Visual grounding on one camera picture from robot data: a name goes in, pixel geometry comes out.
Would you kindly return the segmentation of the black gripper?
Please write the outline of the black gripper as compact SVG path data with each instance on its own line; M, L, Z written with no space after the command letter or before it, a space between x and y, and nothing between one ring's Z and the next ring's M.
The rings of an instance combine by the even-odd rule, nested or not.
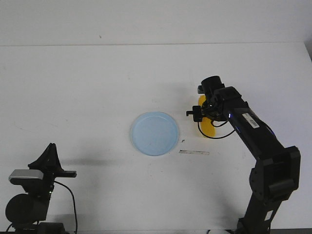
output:
M46 172L50 167L53 172ZM43 195L49 195L54 190L54 181L56 178L75 178L77 176L76 171L63 170L55 143L50 143L37 160L28 164L28 168L46 172L42 181Z
M215 95L215 91L222 89L225 85L221 82L219 76L211 76L204 79L201 85L205 89L204 96L206 100L203 105L196 105L192 107L192 110L186 111L186 116L193 116L193 121L202 122L204 119L212 121L212 119L225 119L222 111L220 110L221 105L218 103L218 98Z

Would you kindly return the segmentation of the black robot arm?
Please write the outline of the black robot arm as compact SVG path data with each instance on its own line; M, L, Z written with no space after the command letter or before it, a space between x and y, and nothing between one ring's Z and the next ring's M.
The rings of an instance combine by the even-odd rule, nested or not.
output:
M198 129L202 122L210 126L218 121L230 123L256 160L249 184L252 190L247 210L238 220L236 234L268 234L272 220L281 204L298 188L300 151L284 147L271 128L252 111L241 94L225 86L219 76L204 79L197 89L198 105L187 111ZM133 146L148 158L170 158L177 145L178 128L164 113L145 113L132 125Z
M25 193L14 196L5 208L6 218L11 222L15 234L67 234L61 222L46 222L54 184L69 190L74 207L75 231L78 231L75 197L68 186L56 178L75 178L76 171L66 171L61 167L54 143L49 143L40 157L28 164L27 169L15 169L8 180L20 185Z

